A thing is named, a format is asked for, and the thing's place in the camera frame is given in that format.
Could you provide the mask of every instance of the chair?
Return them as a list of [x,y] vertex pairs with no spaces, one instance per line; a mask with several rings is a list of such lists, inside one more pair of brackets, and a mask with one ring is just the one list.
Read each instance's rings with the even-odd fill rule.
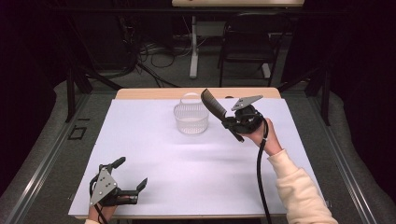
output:
[[[232,16],[224,25],[218,63],[219,86],[222,86],[224,62],[255,63],[260,65],[259,69],[264,63],[271,64],[268,80],[271,86],[281,41],[289,28],[290,20],[282,14],[243,12]],[[272,38],[270,33],[280,36]]]

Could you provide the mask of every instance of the person's arm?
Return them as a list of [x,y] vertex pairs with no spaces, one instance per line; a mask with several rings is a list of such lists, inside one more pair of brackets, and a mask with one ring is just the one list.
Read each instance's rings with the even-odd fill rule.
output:
[[[109,206],[109,207],[102,208],[102,214],[106,218],[107,222],[111,219],[114,212],[116,212],[116,209],[117,209],[117,206]],[[95,207],[90,206],[88,218],[85,220],[85,224],[97,224],[97,223],[103,223],[103,220],[101,217],[99,217],[99,214],[96,211]]]
[[[268,136],[264,151],[270,156],[269,162],[274,167],[277,181],[276,187],[280,200],[287,209],[289,223],[337,223],[326,203],[320,197],[317,186],[302,168],[298,168],[289,158],[276,137],[274,125],[268,122]],[[243,134],[257,146],[260,145],[264,133],[264,125],[251,134]]]

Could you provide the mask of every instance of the white tabletop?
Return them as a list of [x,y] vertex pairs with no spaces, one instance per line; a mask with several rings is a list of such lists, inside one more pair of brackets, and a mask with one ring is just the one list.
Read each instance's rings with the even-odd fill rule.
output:
[[[231,109],[236,99],[221,99]],[[148,178],[137,205],[119,206],[116,218],[263,217],[256,179],[258,148],[239,143],[210,115],[204,133],[177,130],[173,109],[179,100],[113,100],[98,136],[85,175],[69,211],[85,218],[89,182],[99,164],[120,157],[113,170],[121,189],[135,189]],[[260,99],[253,104],[275,124],[279,141],[298,166],[316,182],[288,106],[283,99]],[[265,156],[262,180],[271,214],[285,214],[276,192],[276,174]]]
[[304,0],[173,0],[174,7],[302,7]]

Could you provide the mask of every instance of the black cable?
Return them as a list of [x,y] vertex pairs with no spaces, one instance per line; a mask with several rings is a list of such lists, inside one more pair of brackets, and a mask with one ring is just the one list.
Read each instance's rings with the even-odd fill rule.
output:
[[[178,40],[179,41],[183,41],[183,36],[184,35],[179,36]],[[191,45],[191,43],[189,41],[184,41],[184,42],[185,42],[184,47],[183,48],[179,48],[179,49],[181,49],[181,51],[180,52],[176,52],[176,56],[177,57],[186,56],[187,55],[187,54],[184,53],[184,51],[186,51],[186,49],[188,48],[188,45]]]
[[265,200],[264,188],[262,187],[262,153],[264,152],[264,146],[265,146],[265,143],[267,142],[268,122],[262,116],[260,116],[260,117],[262,118],[262,121],[264,123],[264,135],[262,137],[262,142],[260,143],[259,154],[257,155],[257,181],[259,183],[260,197],[262,198],[262,205],[264,206],[265,217],[267,218],[268,224],[272,224],[271,215],[268,210],[267,201]]
[[107,220],[106,220],[106,218],[105,218],[105,216],[103,216],[103,214],[102,214],[102,210],[101,209],[99,209],[99,207],[98,207],[98,205],[96,204],[96,205],[94,205],[94,207],[95,207],[95,209],[96,209],[96,212],[98,212],[98,221],[99,221],[99,223],[101,223],[102,224],[102,222],[100,221],[100,219],[99,219],[99,217],[101,217],[102,218],[102,220],[104,221],[104,223],[103,224],[107,224]]
[[140,60],[141,63],[145,62],[148,59],[148,57],[149,57],[149,48],[148,48],[148,46],[146,44],[142,43],[140,48],[139,48],[139,53],[137,55],[138,55],[139,60]]
[[152,64],[154,67],[157,67],[157,68],[166,68],[166,67],[171,66],[171,65],[175,62],[175,58],[176,58],[175,53],[174,53],[174,52],[169,52],[169,55],[172,57],[172,61],[171,61],[169,64],[166,64],[166,65],[157,65],[157,64],[154,63],[153,58],[154,58],[155,55],[158,55],[158,54],[160,54],[160,53],[153,53],[153,54],[151,54],[150,62],[151,62],[151,64]]
[[158,83],[158,80],[160,80],[161,82],[166,83],[166,84],[168,84],[168,85],[170,85],[170,86],[172,86],[172,87],[177,87],[177,88],[179,87],[179,86],[177,86],[177,85],[175,85],[175,84],[173,84],[173,83],[171,83],[171,82],[168,82],[168,81],[166,81],[165,79],[161,78],[161,77],[158,76],[153,70],[151,70],[150,68],[146,67],[146,66],[143,65],[142,63],[138,63],[137,66],[140,67],[141,69],[143,69],[144,71],[146,71],[147,73],[149,73],[150,75],[152,75],[152,76],[154,77],[155,81],[157,82],[157,85],[158,85],[159,87],[161,87],[161,86],[160,86],[160,84]]

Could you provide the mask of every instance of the gray floor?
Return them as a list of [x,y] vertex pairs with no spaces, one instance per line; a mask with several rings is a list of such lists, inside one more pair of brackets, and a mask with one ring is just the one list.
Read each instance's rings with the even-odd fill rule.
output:
[[[172,65],[166,68],[156,68],[150,63],[150,57],[144,62],[151,67],[158,76],[182,87],[217,87],[219,70],[217,61],[219,46],[216,41],[206,40],[200,47],[200,61],[198,78],[190,79],[191,55],[176,57]],[[275,73],[273,86],[279,85],[283,62],[287,54],[287,45],[279,57],[280,63]],[[157,54],[152,58],[155,64],[168,64],[172,59],[166,55]],[[239,71],[243,74],[255,74],[241,64],[229,66],[226,76],[235,76]],[[112,79],[128,88],[157,87],[154,79],[145,72],[136,69],[124,77]],[[253,82],[226,80],[224,86],[257,85]],[[115,92],[102,83],[92,80],[95,91],[86,96],[78,94],[78,113],[70,124],[65,124],[67,103],[65,83],[55,88],[57,103],[42,134],[27,157],[24,165],[9,185],[7,191],[0,198],[0,223],[82,223],[67,215],[71,201],[70,195],[77,189],[86,162],[89,159],[92,146],[100,131],[111,99]],[[282,93],[290,107],[298,131],[302,137],[305,149],[322,187],[323,194],[332,204],[332,213],[340,223],[396,223],[396,207],[389,197],[377,186],[370,176],[364,163],[361,162],[350,141],[347,121],[343,112],[342,101],[334,94],[330,103],[330,128],[323,128],[322,121],[315,117],[318,113],[316,98],[307,99],[302,90],[306,83]],[[83,141],[67,140],[71,128],[88,127]],[[349,188],[348,179],[340,175],[340,165],[334,159],[332,152],[335,139],[336,147],[342,151],[347,161],[348,172],[352,173],[357,186]],[[356,198],[355,189],[361,196]],[[369,211],[360,211],[361,205],[366,203]],[[276,218],[275,223],[285,223],[284,218]]]

